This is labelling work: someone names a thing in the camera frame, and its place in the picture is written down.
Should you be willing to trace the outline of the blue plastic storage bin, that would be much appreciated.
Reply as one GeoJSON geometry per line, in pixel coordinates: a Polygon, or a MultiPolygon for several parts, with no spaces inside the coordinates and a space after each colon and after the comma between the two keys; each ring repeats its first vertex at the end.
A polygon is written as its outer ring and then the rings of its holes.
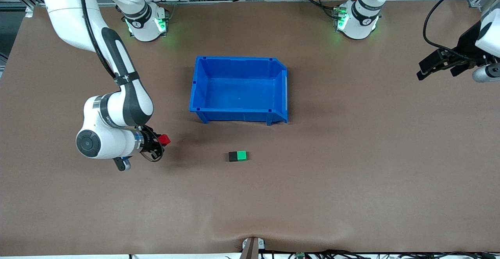
{"type": "Polygon", "coordinates": [[[273,57],[198,56],[189,111],[205,124],[288,123],[288,69],[273,57]]]}

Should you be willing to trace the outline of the table cover sheet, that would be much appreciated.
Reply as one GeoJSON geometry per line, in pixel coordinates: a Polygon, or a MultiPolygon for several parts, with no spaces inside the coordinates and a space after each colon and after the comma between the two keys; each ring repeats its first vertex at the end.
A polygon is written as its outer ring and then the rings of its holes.
{"type": "Polygon", "coordinates": [[[125,172],[75,146],[85,101],[117,86],[36,8],[0,79],[0,255],[226,253],[250,236],[282,251],[500,251],[500,82],[417,79],[432,6],[387,2],[353,41],[307,2],[180,4],[150,43],[103,7],[154,101],[149,125],[171,139],[125,172]],[[289,122],[201,123],[200,55],[284,63],[289,122]]]}

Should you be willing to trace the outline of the metal table edge clamp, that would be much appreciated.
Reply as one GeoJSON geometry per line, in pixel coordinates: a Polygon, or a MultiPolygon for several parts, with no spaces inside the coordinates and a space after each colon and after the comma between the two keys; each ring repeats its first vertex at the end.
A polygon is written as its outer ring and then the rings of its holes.
{"type": "Polygon", "coordinates": [[[265,240],[257,237],[249,237],[243,241],[243,250],[239,259],[265,259],[265,240]]]}

